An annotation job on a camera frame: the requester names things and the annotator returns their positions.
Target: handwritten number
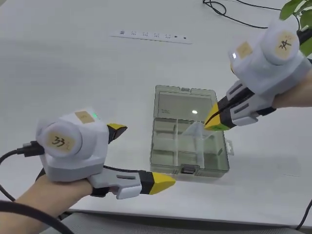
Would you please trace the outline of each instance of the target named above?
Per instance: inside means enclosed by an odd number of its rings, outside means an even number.
[[[52,142],[53,145],[56,145],[57,147],[61,147],[65,145],[64,138],[59,138],[58,136],[55,136],[55,140]]]

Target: power strip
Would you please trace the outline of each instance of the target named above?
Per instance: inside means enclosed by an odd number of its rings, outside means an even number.
[[[192,44],[186,36],[179,36],[175,34],[120,30],[113,32],[110,36],[118,38],[132,38],[132,39],[156,40],[173,43]]]

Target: white plastic housing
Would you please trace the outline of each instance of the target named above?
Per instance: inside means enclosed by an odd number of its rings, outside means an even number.
[[[36,140],[44,147],[40,156],[52,181],[74,181],[100,173],[108,147],[108,128],[92,108],[73,112],[56,121],[42,120]]]

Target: black cable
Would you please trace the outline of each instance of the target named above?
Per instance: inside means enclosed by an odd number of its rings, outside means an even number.
[[[27,144],[24,144],[22,148],[18,148],[16,150],[12,150],[7,152],[2,157],[0,157],[0,165],[6,160],[8,157],[12,155],[22,155],[25,157],[32,157],[44,154],[44,148],[38,144],[36,141],[31,141]],[[9,200],[15,201],[15,198],[10,195],[0,184],[0,192],[2,192]]]
[[[239,3],[242,3],[244,5],[247,5],[247,6],[253,6],[253,7],[258,7],[258,8],[264,8],[264,9],[269,9],[269,10],[275,10],[275,11],[281,11],[281,9],[277,9],[277,8],[272,8],[272,7],[267,7],[267,6],[259,6],[259,5],[253,5],[253,4],[250,4],[250,3],[246,3],[246,2],[243,2],[241,0],[235,0]],[[259,28],[259,29],[267,29],[268,27],[260,27],[260,26],[255,26],[255,25],[252,25],[252,24],[249,24],[249,23],[245,23],[243,21],[240,21],[240,20],[237,20],[237,19],[234,19],[232,17],[229,17],[227,16],[227,8],[224,4],[220,3],[220,2],[217,2],[217,1],[214,1],[214,0],[209,0],[209,1],[206,1],[206,0],[203,0],[203,4],[206,4],[207,6],[209,6],[211,9],[214,10],[214,12],[216,12],[218,15],[220,16],[223,16],[225,18],[228,18],[230,20],[233,20],[235,22],[238,22],[238,23],[241,23],[241,24],[244,24],[246,26],[249,26],[249,27],[252,27],[252,28]],[[223,9],[224,9],[224,12],[220,12],[219,10],[217,10],[213,4],[217,4],[219,6],[221,6]],[[300,22],[299,22],[299,19],[295,16],[296,20],[297,20],[297,23],[298,23],[298,30],[300,29]]]
[[[52,216],[23,204],[9,202],[9,201],[0,201],[0,212],[14,213],[18,215],[24,215],[30,218],[34,218],[50,227],[54,228],[61,234],[74,234],[68,227],[63,223],[53,218]]]
[[[0,165],[1,163],[6,160],[8,157],[12,156],[12,155],[16,155],[18,153],[17,150],[12,150],[10,152],[7,152],[5,155],[3,155],[2,157],[0,157]],[[8,199],[10,199],[11,201],[15,201],[15,198],[13,196],[11,196],[1,185],[0,185],[0,192],[2,192]]]
[[[304,213],[304,215],[303,215],[303,218],[302,218],[301,222],[300,222],[299,225],[295,228],[296,230],[299,230],[299,229],[302,227],[302,225],[304,224],[304,222],[306,221],[311,206],[312,206],[312,200],[311,200],[310,203],[308,204],[307,209],[306,209],[306,211],[305,211],[305,213]]]

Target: box lid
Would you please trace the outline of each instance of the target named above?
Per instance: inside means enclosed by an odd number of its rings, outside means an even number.
[[[204,122],[216,102],[213,90],[156,86],[154,118]]]

